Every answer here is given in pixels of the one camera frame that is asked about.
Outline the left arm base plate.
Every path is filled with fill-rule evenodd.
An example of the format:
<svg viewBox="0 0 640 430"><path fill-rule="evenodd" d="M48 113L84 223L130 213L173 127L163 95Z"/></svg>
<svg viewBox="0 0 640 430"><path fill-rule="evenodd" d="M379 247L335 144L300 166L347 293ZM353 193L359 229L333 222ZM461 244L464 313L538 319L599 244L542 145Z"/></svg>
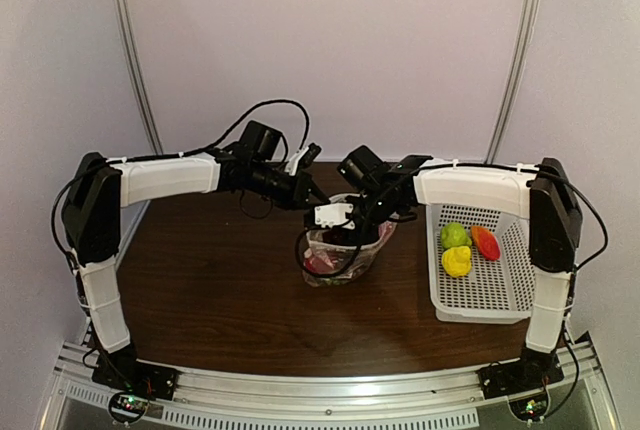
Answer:
<svg viewBox="0 0 640 430"><path fill-rule="evenodd" d="M94 383L136 396L171 400L176 389L178 371L172 367L137 360L107 362L100 357L91 379Z"/></svg>

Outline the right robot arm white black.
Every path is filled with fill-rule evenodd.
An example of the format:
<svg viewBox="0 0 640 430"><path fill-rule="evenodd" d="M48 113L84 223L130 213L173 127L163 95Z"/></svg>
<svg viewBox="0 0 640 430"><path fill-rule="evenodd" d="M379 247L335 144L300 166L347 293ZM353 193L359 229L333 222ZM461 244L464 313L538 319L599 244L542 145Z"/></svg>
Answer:
<svg viewBox="0 0 640 430"><path fill-rule="evenodd" d="M534 386L550 379L573 302L583 221L577 192L558 160L508 167L413 154L387 163L361 145L338 172L360 194L352 212L360 231L417 206L472 207L527 221L533 306L521 355L505 376Z"/></svg>

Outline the clear zip top bag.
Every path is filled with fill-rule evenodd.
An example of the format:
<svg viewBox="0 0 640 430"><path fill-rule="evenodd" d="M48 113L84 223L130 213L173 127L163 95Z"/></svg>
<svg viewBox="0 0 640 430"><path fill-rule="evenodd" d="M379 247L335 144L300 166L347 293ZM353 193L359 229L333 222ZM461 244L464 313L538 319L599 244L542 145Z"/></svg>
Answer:
<svg viewBox="0 0 640 430"><path fill-rule="evenodd" d="M386 220L397 224L399 214L394 212ZM313 287L320 287L321 278L330 278L340 275L349 275L352 281L364 274L373 264L381 249L378 241L369 245L362 245L360 251L356 251L357 245L336 246L326 244L322 241L322 234L330 229L320 228L313 223L308 230L301 232L294 243L294 256L296 262L301 263L302 276L304 280ZM321 276L312 274L304 266L304 259L311 255L331 260L337 272L332 275Z"/></svg>

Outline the aluminium frame post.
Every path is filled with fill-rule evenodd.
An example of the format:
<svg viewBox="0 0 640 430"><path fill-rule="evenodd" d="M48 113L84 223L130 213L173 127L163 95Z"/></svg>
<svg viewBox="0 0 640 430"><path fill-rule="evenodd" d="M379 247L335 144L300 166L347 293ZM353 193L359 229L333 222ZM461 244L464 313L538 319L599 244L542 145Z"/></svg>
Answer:
<svg viewBox="0 0 640 430"><path fill-rule="evenodd" d="M125 64L129 73L131 87L140 114L142 126L152 152L154 154L162 154L164 149L144 81L128 0L114 0L114 5Z"/></svg>
<svg viewBox="0 0 640 430"><path fill-rule="evenodd" d="M511 64L492 137L485 154L485 163L492 164L496 161L499 149L506 135L509 120L514 110L519 87L524 74L527 54L533 38L539 6L540 0L522 0L522 8Z"/></svg>

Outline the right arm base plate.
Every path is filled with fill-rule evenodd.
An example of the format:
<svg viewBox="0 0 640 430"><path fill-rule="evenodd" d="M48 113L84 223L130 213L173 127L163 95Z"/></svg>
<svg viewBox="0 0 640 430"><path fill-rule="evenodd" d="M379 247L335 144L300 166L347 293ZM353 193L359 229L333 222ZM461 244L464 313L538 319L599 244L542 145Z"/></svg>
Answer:
<svg viewBox="0 0 640 430"><path fill-rule="evenodd" d="M485 399L542 390L564 379L557 357L547 363L522 359L492 362L481 367L477 376Z"/></svg>

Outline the green fake apple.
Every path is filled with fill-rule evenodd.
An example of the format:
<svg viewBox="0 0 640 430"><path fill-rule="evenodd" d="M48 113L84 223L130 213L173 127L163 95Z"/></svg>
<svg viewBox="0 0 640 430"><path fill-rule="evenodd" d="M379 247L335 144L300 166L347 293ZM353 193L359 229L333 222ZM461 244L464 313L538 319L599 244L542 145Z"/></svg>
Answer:
<svg viewBox="0 0 640 430"><path fill-rule="evenodd" d="M458 222L448 223L441 228L440 243L445 250L455 247L472 246L472 240L465 227Z"/></svg>

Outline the pink fake peach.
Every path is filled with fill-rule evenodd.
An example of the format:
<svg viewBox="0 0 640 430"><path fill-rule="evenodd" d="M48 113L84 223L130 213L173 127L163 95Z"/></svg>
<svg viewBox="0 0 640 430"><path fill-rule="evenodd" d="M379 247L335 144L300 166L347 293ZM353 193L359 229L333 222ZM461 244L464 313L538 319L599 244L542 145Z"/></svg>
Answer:
<svg viewBox="0 0 640 430"><path fill-rule="evenodd" d="M386 242L391 238L391 236L393 235L396 229L396 226L397 226L396 223L386 221L378 227L378 233L379 233L378 243L381 246L384 246Z"/></svg>

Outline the white perforated plastic basket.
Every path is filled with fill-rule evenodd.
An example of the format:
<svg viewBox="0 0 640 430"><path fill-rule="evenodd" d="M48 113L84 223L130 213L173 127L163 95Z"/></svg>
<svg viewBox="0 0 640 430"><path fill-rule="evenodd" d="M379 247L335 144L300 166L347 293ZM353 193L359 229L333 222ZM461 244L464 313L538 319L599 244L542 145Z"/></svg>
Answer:
<svg viewBox="0 0 640 430"><path fill-rule="evenodd" d="M517 216L456 205L425 208L427 262L431 302L442 322L515 324L530 317L535 287L529 259L528 222ZM496 238L500 258L490 261L471 247L468 275L452 277L442 267L441 229L461 224L488 229Z"/></svg>

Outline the left aluminium frame post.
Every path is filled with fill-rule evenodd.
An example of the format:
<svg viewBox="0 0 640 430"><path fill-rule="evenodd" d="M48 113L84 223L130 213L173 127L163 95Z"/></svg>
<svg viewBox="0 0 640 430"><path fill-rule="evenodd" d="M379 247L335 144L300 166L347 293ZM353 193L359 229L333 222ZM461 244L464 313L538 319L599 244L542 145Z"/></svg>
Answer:
<svg viewBox="0 0 640 430"><path fill-rule="evenodd" d="M162 154L164 149L144 81L128 0L114 0L114 5L125 64L129 73L131 87L140 114L142 126L152 152L154 154Z"/></svg>

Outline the green fake grapes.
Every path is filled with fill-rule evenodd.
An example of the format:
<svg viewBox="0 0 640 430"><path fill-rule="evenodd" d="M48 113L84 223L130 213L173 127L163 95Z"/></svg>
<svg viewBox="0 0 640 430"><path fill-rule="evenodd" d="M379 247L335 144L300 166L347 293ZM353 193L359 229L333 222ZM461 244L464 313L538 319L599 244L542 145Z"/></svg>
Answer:
<svg viewBox="0 0 640 430"><path fill-rule="evenodd" d="M340 286L346 285L352 281L352 278L349 275L340 275L336 277L330 278L321 278L319 280L320 286Z"/></svg>

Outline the red fake apple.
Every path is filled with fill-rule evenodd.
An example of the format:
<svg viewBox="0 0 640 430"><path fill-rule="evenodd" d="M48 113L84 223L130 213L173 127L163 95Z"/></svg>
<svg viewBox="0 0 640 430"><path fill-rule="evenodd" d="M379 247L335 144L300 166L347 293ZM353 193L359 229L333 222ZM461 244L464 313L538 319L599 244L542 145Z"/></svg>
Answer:
<svg viewBox="0 0 640 430"><path fill-rule="evenodd" d="M501 257L499 243L494 234L486 227L472 226L471 237L479 253L489 261L497 261Z"/></svg>

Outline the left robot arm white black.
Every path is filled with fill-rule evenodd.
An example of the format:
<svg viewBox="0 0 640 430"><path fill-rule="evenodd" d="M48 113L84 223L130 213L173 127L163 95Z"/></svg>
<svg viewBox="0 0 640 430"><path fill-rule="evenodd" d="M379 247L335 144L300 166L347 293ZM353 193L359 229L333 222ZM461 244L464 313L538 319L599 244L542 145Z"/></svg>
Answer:
<svg viewBox="0 0 640 430"><path fill-rule="evenodd" d="M129 379L137 359L116 277L122 209L183 194L235 191L254 193L284 210L328 202L306 170L320 147L310 144L292 161L274 164L271 159L283 139L280 131L252 120L224 148L117 160L97 152L83 157L64 191L61 220L68 246L63 254L79 282L100 364Z"/></svg>

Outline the aluminium front rail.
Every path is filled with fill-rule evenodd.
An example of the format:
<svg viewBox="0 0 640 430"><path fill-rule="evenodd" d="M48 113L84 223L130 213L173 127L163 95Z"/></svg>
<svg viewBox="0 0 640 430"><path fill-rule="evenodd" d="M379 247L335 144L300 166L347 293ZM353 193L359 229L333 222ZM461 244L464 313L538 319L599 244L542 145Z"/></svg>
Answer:
<svg viewBox="0 0 640 430"><path fill-rule="evenodd" d="M110 418L115 391L91 380L86 345L65 342L36 429L622 429L598 355L574 344L579 380L551 417L511 413L521 393L488 398L478 370L365 377L276 377L176 367L173 400L127 427Z"/></svg>

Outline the purple fake grapes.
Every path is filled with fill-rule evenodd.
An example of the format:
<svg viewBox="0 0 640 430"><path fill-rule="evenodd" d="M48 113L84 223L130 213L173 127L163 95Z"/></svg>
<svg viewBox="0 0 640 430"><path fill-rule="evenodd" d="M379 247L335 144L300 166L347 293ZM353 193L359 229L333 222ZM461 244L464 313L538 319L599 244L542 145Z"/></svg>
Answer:
<svg viewBox="0 0 640 430"><path fill-rule="evenodd" d="M322 241L336 246L352 246L351 231L343 228L333 228L322 234Z"/></svg>

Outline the yellow fake lemon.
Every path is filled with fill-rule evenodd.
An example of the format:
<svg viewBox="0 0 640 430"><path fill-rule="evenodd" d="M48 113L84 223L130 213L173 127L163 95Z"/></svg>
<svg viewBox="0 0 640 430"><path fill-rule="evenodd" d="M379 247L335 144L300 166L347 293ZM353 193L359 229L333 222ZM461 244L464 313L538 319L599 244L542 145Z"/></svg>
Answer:
<svg viewBox="0 0 640 430"><path fill-rule="evenodd" d="M452 278L467 276L472 270L472 251L468 246L451 247L444 251L441 264Z"/></svg>

